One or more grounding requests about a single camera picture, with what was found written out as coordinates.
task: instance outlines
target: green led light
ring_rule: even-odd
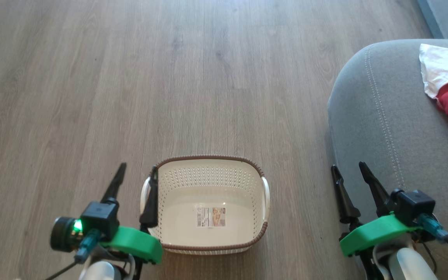
[[[82,222],[80,219],[78,219],[77,221],[75,221],[75,223],[73,224],[73,229],[75,231],[82,231]]]

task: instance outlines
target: gray ottoman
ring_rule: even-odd
[[[421,43],[448,47],[448,40],[397,40],[356,53],[336,79],[329,126],[336,165],[362,222],[375,219],[376,208],[359,161],[368,164],[389,193],[419,189],[434,198],[437,218],[448,230],[448,117],[424,93]],[[448,279],[448,245],[429,245],[437,276]]]

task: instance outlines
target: white stitching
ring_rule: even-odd
[[[364,53],[364,64],[366,66],[366,73],[367,73],[367,79],[369,80],[369,84],[371,86],[371,91],[373,93],[374,102],[376,104],[376,109],[378,110],[378,116],[380,119],[381,128],[383,129],[383,135],[385,137],[386,145],[388,148],[388,151],[390,153],[390,159],[392,161],[393,170],[395,172],[395,178],[397,179],[397,185],[399,188],[404,186],[404,178],[402,177],[402,171],[400,170],[400,163],[397,158],[397,153],[395,151],[395,145],[393,144],[392,135],[390,133],[390,129],[388,126],[388,122],[386,120],[385,111],[383,110],[383,104],[381,102],[381,97],[378,91],[378,87],[376,85],[375,75],[373,74],[373,70],[371,67],[371,48],[372,45],[368,47],[366,52]],[[402,184],[400,184],[400,180],[398,177],[398,174],[402,177]]]

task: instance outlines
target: sticker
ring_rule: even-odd
[[[221,207],[197,207],[196,226],[213,228],[226,226],[226,209]]]

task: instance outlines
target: white cloth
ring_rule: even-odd
[[[441,87],[448,84],[448,48],[421,44],[419,60],[425,93],[437,99]]]

